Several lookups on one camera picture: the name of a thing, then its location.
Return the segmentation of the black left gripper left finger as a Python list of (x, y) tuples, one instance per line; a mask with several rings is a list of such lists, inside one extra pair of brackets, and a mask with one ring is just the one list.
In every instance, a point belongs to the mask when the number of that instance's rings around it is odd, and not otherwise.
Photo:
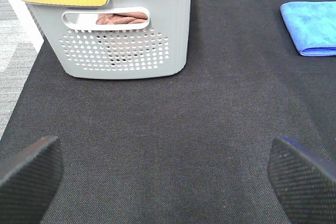
[(60, 139), (39, 139), (1, 162), (1, 223), (40, 223), (64, 173)]

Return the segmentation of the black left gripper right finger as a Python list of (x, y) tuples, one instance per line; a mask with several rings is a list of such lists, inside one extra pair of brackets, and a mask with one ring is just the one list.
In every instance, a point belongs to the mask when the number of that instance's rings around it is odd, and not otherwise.
[(291, 223), (335, 223), (335, 164), (288, 137), (275, 137), (270, 184)]

